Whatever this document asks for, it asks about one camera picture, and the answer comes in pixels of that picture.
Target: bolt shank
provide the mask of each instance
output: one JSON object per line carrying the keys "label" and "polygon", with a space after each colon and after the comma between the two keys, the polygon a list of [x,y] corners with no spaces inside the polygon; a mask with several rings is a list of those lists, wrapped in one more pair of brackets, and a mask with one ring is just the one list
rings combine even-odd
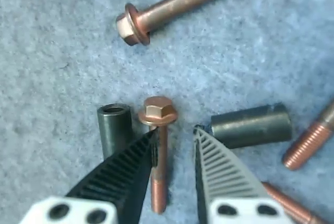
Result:
{"label": "bolt shank", "polygon": [[137,22],[149,32],[206,1],[209,0],[163,0],[142,11]]}

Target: threaded shaft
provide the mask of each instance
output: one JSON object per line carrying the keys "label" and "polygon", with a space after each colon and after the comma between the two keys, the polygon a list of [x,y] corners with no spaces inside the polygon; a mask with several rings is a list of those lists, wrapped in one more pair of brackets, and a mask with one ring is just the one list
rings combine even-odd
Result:
{"label": "threaded shaft", "polygon": [[263,182],[263,186],[267,190],[268,194],[280,203],[285,212],[291,216],[291,218],[298,223],[302,224],[326,224],[320,217],[312,215],[312,213],[298,202],[280,192],[267,182]]}
{"label": "threaded shaft", "polygon": [[168,128],[161,126],[159,128],[158,165],[151,171],[151,208],[157,214],[163,213],[167,204],[167,139]]}
{"label": "threaded shaft", "polygon": [[294,143],[283,157],[283,164],[291,169],[300,168],[332,135],[332,131],[317,122]]}

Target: white plastic part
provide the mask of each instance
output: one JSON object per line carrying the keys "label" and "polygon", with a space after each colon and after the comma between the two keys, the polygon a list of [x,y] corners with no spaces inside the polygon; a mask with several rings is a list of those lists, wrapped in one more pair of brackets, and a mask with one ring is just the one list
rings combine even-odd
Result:
{"label": "white plastic part", "polygon": [[[60,204],[68,206],[68,212],[64,217],[53,220],[50,211]],[[20,224],[89,224],[88,216],[95,210],[106,213],[105,219],[99,224],[118,224],[117,210],[111,203],[55,196],[32,205]]]}
{"label": "white plastic part", "polygon": [[[224,211],[233,208],[234,215]],[[293,224],[280,204],[270,198],[216,198],[210,204],[208,224]]]}

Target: ribbed grip pattern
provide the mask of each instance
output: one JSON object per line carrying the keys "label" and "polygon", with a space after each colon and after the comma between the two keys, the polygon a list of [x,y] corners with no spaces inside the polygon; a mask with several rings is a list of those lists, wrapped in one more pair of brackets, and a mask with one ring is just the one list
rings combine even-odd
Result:
{"label": "ribbed grip pattern", "polygon": [[240,160],[200,127],[194,130],[194,142],[200,219],[204,219],[202,212],[218,197],[268,197],[261,182]]}
{"label": "ribbed grip pattern", "polygon": [[156,130],[99,164],[66,196],[113,203],[119,223],[138,223],[150,170]]}

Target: hole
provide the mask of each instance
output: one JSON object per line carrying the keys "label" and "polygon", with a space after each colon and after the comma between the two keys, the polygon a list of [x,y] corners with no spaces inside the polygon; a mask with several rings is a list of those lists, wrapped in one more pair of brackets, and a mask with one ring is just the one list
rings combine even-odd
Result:
{"label": "hole", "polygon": [[87,216],[87,222],[89,224],[103,223],[106,218],[106,212],[104,210],[94,210]]}
{"label": "hole", "polygon": [[274,215],[277,215],[277,211],[276,209],[272,208],[272,207],[269,207],[267,205],[260,205],[257,207],[257,212],[260,214],[260,215],[270,215],[270,216],[274,216]]}
{"label": "hole", "polygon": [[237,211],[234,207],[231,207],[229,205],[221,205],[218,208],[218,213],[220,215],[230,215],[230,216],[234,216],[237,215]]}
{"label": "hole", "polygon": [[69,211],[69,206],[66,204],[58,204],[51,208],[49,212],[49,217],[52,220],[59,220],[67,215]]}
{"label": "hole", "polygon": [[124,108],[121,108],[117,105],[111,105],[110,107],[104,108],[103,111],[105,113],[120,113],[124,110]]}

